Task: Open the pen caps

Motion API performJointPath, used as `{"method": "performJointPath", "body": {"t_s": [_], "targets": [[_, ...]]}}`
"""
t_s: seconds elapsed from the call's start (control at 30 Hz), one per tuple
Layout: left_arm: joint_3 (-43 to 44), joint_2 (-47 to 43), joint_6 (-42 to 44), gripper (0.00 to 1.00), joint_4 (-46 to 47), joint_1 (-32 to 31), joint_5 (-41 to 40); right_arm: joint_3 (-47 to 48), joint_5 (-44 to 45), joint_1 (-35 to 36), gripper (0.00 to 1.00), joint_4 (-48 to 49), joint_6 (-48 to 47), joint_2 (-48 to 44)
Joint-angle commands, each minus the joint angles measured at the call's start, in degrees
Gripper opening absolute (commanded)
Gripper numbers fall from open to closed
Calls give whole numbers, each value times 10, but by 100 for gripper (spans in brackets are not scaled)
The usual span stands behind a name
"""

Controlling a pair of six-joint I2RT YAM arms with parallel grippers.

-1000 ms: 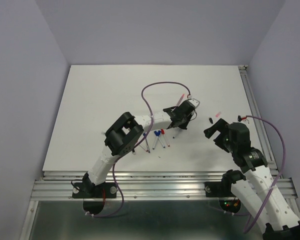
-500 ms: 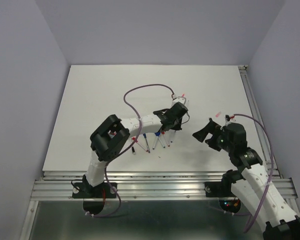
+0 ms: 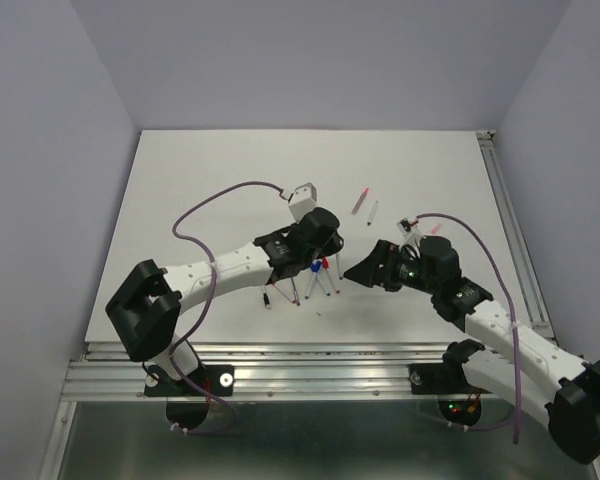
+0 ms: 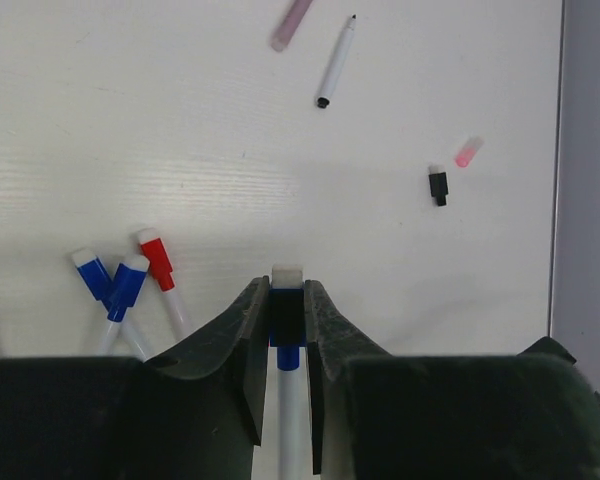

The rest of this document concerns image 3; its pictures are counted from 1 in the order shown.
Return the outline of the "red capped whiteboard marker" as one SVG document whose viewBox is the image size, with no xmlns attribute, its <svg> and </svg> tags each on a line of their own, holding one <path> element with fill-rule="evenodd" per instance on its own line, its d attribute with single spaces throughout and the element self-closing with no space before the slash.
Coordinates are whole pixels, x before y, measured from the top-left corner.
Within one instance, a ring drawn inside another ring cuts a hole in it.
<svg viewBox="0 0 600 480">
<path fill-rule="evenodd" d="M 329 260 L 326 257 L 322 257 L 321 262 L 322 262 L 322 270 L 324 271 L 324 273 L 326 275 L 326 278 L 329 282 L 331 289 L 333 290 L 333 292 L 335 294 L 339 294 L 340 289 L 336 286 L 335 281 L 331 275 Z"/>
</svg>

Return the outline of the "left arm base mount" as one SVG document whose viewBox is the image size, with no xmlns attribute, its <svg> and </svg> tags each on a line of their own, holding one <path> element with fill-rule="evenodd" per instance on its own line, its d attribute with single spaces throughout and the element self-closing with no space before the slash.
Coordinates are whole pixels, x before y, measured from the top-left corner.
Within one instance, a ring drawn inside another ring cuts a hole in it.
<svg viewBox="0 0 600 480">
<path fill-rule="evenodd" d="M 172 379 L 162 368 L 150 365 L 147 368 L 144 395 L 147 397 L 202 396 L 184 380 Z M 218 397 L 233 395 L 235 369 L 232 365 L 202 365 L 188 375 L 191 382 Z"/>
</svg>

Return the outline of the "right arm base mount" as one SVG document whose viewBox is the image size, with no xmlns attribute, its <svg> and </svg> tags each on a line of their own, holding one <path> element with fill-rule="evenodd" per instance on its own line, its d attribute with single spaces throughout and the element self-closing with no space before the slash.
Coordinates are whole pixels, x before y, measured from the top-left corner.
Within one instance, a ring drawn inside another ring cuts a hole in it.
<svg viewBox="0 0 600 480">
<path fill-rule="evenodd" d="M 414 395 L 443 395 L 453 392 L 453 382 L 443 363 L 414 363 L 408 366 Z"/>
</svg>

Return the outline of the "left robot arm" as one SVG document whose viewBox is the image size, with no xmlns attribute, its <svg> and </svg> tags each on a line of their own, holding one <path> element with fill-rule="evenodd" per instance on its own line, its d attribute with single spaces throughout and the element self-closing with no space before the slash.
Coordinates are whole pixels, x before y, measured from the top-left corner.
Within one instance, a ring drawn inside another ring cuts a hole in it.
<svg viewBox="0 0 600 480">
<path fill-rule="evenodd" d="M 108 301 L 106 315 L 131 361 L 155 364 L 179 393 L 193 393 L 204 367 L 188 337 L 176 334 L 181 314 L 202 305 L 205 317 L 219 296 L 296 277 L 342 250 L 339 227 L 332 212 L 315 207 L 299 221 L 207 261 L 169 267 L 142 261 Z"/>
</svg>

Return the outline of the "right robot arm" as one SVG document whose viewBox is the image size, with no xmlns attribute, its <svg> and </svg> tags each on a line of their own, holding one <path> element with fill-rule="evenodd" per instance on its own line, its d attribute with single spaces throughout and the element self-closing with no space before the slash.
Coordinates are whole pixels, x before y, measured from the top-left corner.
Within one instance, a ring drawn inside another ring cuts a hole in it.
<svg viewBox="0 0 600 480">
<path fill-rule="evenodd" d="M 566 352 L 515 320 L 462 274 L 448 239 L 426 236 L 417 247 L 380 240 L 344 276 L 368 288 L 408 287 L 430 295 L 436 313 L 472 337 L 477 348 L 467 358 L 441 364 L 446 387 L 462 390 L 470 384 L 519 407 L 578 463 L 600 456 L 600 360 Z"/>
</svg>

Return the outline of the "pink highlighter pen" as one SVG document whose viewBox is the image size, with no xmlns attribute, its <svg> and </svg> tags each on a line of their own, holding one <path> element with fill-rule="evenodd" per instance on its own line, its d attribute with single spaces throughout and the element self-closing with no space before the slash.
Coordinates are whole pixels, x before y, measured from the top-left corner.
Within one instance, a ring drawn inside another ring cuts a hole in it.
<svg viewBox="0 0 600 480">
<path fill-rule="evenodd" d="M 369 187 L 366 187 L 362 191 L 362 193 L 360 194 L 360 196 L 357 199 L 356 203 L 354 204 L 354 207 L 351 210 L 351 215 L 356 215 L 359 212 L 361 206 L 363 205 L 364 201 L 366 200 L 366 198 L 367 198 L 367 196 L 369 194 L 369 191 L 370 191 Z"/>
</svg>

